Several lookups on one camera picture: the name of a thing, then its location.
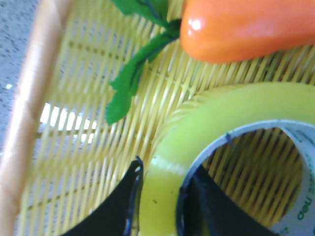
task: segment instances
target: floor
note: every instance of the floor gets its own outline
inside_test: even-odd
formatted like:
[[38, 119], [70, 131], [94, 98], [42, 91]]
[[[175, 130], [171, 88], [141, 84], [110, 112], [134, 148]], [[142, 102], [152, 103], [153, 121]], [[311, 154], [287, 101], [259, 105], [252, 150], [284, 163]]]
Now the floor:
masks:
[[0, 0], [0, 154], [38, 0]]

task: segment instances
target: carrot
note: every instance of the carrot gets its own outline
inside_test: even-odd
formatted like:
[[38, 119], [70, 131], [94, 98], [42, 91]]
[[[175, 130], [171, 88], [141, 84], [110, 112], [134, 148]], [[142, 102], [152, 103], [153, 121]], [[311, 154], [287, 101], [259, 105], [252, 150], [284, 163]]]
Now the carrot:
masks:
[[210, 63], [315, 44], [315, 0], [186, 0], [180, 41]]

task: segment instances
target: green carrot leaves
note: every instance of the green carrot leaves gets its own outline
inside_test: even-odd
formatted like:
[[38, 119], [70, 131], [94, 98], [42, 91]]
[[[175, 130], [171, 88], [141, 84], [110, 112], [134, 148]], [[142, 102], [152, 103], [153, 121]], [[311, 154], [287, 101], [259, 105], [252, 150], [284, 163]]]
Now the green carrot leaves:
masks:
[[124, 14], [138, 14], [155, 24], [167, 26], [168, 0], [112, 0]]
[[113, 124], [126, 116], [131, 98], [136, 95], [145, 62], [152, 61], [167, 44], [179, 37], [180, 23], [181, 20], [178, 19], [168, 23], [166, 30], [142, 47], [110, 83], [116, 93], [106, 109], [108, 124]]

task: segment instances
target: woven basket weave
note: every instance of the woven basket weave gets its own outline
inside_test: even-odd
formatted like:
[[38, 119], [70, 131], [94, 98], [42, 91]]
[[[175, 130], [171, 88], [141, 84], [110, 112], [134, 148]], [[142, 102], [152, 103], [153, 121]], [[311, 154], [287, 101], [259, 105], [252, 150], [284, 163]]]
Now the woven basket weave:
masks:
[[[170, 0], [169, 19], [180, 16], [181, 4]], [[16, 214], [19, 236], [59, 235], [76, 225], [111, 193], [135, 156], [149, 164], [164, 121], [200, 91], [262, 81], [315, 84], [315, 46], [207, 64], [191, 59], [177, 40], [145, 65], [128, 116], [108, 126], [108, 82], [160, 30], [123, 16], [109, 0], [42, 0], [0, 169], [0, 235], [13, 234]], [[45, 102], [47, 124], [39, 122]], [[238, 205], [271, 226], [296, 198], [299, 153], [280, 129], [234, 142], [241, 152], [223, 146], [204, 165]]]

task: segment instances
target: tape core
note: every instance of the tape core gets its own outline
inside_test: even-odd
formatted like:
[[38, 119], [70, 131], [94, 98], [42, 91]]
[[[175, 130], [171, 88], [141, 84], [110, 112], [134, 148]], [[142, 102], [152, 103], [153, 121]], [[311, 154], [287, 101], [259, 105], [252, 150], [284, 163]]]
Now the tape core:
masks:
[[281, 221], [269, 229], [280, 236], [315, 236], [315, 126], [293, 120], [266, 120], [229, 131], [210, 143], [194, 160], [184, 181], [187, 186], [198, 167], [212, 153], [244, 133], [258, 129], [280, 128], [294, 142], [302, 157], [303, 176], [298, 197]]

